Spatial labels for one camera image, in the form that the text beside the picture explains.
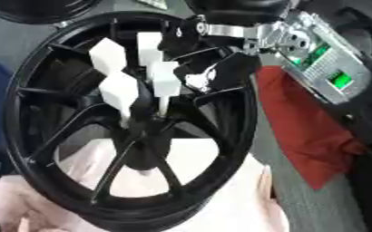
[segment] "white block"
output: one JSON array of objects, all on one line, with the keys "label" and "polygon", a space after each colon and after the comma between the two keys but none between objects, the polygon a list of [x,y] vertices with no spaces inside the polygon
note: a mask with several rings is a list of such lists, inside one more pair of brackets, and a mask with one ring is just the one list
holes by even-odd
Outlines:
[{"label": "white block", "polygon": [[124,47],[108,38],[103,38],[90,50],[90,57],[94,69],[106,76],[127,66]]},{"label": "white block", "polygon": [[148,66],[148,78],[152,80],[155,97],[173,97],[181,94],[181,81],[173,73],[178,66],[177,62],[154,62]]},{"label": "white block", "polygon": [[152,62],[163,61],[163,52],[158,50],[162,41],[161,33],[138,33],[138,54],[141,66],[148,66]]},{"label": "white block", "polygon": [[99,85],[104,102],[119,110],[122,125],[131,117],[130,107],[138,98],[138,82],[124,72],[112,72]]}]

